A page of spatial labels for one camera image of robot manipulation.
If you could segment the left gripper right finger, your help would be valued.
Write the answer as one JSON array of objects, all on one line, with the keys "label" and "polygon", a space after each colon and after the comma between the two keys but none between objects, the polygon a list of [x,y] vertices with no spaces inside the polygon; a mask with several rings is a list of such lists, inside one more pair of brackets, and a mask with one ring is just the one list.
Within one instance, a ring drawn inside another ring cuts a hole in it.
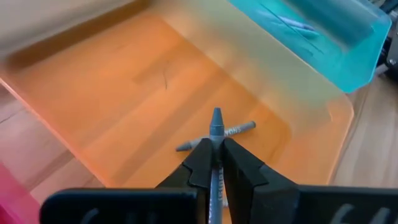
[{"label": "left gripper right finger", "polygon": [[300,185],[223,142],[232,224],[398,224],[398,189]]}]

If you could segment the pink plastic bin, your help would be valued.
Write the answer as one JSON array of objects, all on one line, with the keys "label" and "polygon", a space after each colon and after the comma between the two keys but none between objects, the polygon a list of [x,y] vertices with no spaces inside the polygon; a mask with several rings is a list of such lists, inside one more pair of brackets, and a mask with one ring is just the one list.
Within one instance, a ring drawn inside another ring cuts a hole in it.
[{"label": "pink plastic bin", "polygon": [[0,162],[0,224],[39,224],[40,205]]}]

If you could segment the orange plastic bin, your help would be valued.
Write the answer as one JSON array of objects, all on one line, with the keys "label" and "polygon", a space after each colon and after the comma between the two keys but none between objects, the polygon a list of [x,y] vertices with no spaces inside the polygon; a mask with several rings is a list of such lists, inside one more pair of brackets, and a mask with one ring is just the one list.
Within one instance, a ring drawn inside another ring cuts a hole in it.
[{"label": "orange plastic bin", "polygon": [[0,82],[109,187],[152,187],[208,134],[288,178],[328,184],[354,111],[348,97],[226,0],[138,0],[3,52]]}]

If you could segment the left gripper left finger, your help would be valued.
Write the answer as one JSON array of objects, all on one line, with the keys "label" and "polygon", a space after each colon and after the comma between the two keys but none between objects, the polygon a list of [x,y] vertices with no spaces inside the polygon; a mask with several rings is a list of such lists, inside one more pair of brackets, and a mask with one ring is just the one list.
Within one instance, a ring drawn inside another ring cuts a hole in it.
[{"label": "left gripper left finger", "polygon": [[40,224],[206,224],[213,144],[200,141],[151,189],[60,190],[41,205]]}]

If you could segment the grey crayon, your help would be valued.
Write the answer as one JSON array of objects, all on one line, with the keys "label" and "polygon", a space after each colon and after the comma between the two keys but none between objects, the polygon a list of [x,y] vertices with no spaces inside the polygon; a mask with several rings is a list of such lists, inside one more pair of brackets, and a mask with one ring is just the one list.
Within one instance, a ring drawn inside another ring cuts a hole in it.
[{"label": "grey crayon", "polygon": [[223,218],[223,166],[221,143],[224,141],[224,124],[220,108],[213,111],[209,139],[212,143],[212,168],[208,224],[222,224]]},{"label": "grey crayon", "polygon": [[[232,136],[235,134],[243,133],[243,132],[249,131],[250,129],[254,129],[255,127],[256,127],[256,123],[254,121],[250,121],[248,123],[240,124],[240,125],[234,126],[232,128],[225,129],[224,136],[228,137],[228,136]],[[183,143],[182,145],[178,146],[176,148],[176,151],[182,152],[182,151],[189,151],[191,149],[194,149],[203,138],[208,138],[208,136],[203,136],[203,137],[200,137],[200,138],[197,138],[194,140],[187,141],[187,142]]]}]

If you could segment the teal plastic bin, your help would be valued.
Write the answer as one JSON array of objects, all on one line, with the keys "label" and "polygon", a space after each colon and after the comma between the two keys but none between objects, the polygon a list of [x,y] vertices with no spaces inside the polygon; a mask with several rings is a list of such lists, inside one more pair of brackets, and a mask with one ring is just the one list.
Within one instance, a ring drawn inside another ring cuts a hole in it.
[{"label": "teal plastic bin", "polygon": [[[373,79],[392,25],[369,0],[229,1],[345,93]],[[315,30],[290,26],[278,16]]]}]

